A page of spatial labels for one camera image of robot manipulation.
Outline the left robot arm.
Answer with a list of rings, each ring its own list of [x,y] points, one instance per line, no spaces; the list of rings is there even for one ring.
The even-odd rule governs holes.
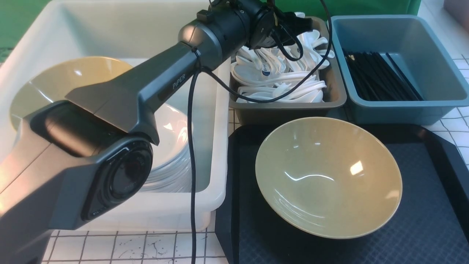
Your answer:
[[[75,88],[22,119],[1,162],[1,263],[40,264],[53,230],[75,230],[122,204],[146,182],[159,145],[155,112],[192,80],[188,137],[195,232],[192,102],[198,75],[241,47],[300,44],[312,19],[273,0],[216,0],[181,28],[172,47],[106,82]]]

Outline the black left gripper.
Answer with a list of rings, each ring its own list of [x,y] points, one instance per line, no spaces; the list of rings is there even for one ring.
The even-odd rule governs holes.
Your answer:
[[[301,18],[294,12],[283,12],[277,7],[274,8],[274,14],[276,23],[271,36],[276,41],[293,41],[298,35],[314,30],[310,18]]]

